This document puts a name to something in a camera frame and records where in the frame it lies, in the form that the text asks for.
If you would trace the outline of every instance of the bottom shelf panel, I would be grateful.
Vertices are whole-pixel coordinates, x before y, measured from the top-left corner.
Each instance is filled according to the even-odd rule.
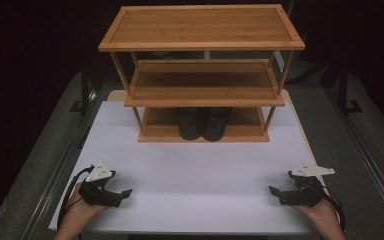
[[[200,137],[186,141],[179,135],[179,116],[176,108],[146,108],[143,116],[143,132],[139,142],[208,142]],[[218,142],[269,142],[264,132],[261,107],[233,108],[226,123],[224,136]]]

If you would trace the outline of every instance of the floor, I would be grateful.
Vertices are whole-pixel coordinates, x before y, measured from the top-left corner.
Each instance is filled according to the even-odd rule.
[[[288,79],[313,65],[294,59]],[[323,71],[297,85],[286,85],[313,154],[320,166],[335,169],[324,177],[341,199],[348,239],[384,239],[384,117],[362,83],[349,75],[348,99],[361,113],[345,116],[337,107],[337,87],[323,88]],[[80,74],[74,76],[38,139],[0,212],[0,239],[53,239],[47,226],[63,195],[99,104],[120,83],[105,81],[93,89],[89,110],[81,102]],[[126,235],[84,233],[83,239],[127,239]],[[318,239],[314,236],[269,236],[270,240]]]

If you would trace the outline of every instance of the hand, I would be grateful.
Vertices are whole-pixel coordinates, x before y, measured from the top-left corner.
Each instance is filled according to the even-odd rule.
[[[322,199],[316,206],[292,206],[297,211],[307,216],[316,227],[317,231],[327,240],[344,240],[335,209],[328,201]]]
[[[76,184],[73,195],[68,200],[67,206],[69,208],[61,222],[55,240],[74,239],[93,218],[109,208],[107,206],[87,204],[79,194],[80,186],[81,183]]]

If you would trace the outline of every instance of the shoe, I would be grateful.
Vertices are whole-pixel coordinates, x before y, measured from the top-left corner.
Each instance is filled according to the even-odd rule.
[[[202,131],[202,108],[199,107],[179,107],[179,133],[180,136],[192,141],[201,136]]]
[[[211,142],[220,140],[224,135],[226,122],[231,111],[231,107],[205,108],[202,137]]]

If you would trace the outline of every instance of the white tabletop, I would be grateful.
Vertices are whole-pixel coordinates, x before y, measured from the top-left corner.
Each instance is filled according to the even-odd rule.
[[[133,192],[119,208],[98,216],[89,230],[247,235],[314,232],[305,217],[280,205],[268,188],[294,190],[287,171],[303,163],[315,164],[289,103],[276,109],[269,130],[271,141],[266,143],[140,143],[138,133],[130,108],[122,102],[102,103],[72,176],[104,161],[117,171],[106,189],[120,193],[132,188]],[[58,212],[59,207],[50,229],[56,229]]]

